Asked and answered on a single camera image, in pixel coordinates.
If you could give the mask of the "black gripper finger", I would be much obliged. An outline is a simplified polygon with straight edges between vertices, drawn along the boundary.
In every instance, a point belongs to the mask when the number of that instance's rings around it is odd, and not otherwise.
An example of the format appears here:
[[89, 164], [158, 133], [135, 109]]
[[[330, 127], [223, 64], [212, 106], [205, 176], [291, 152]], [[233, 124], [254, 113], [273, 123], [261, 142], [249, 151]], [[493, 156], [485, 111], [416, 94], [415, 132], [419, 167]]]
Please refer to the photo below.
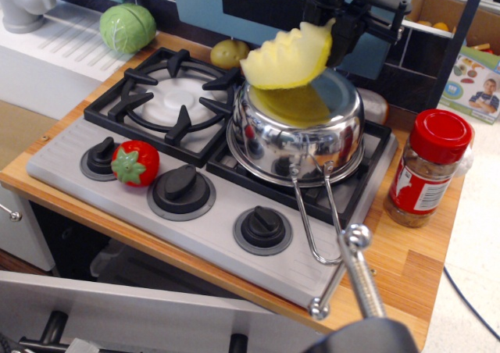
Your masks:
[[370, 12], [341, 12], [331, 28], [332, 45], [327, 60], [328, 67], [339, 66], [346, 55], [352, 53], [368, 27]]
[[302, 21], [317, 26], [337, 18], [340, 0], [305, 0]]

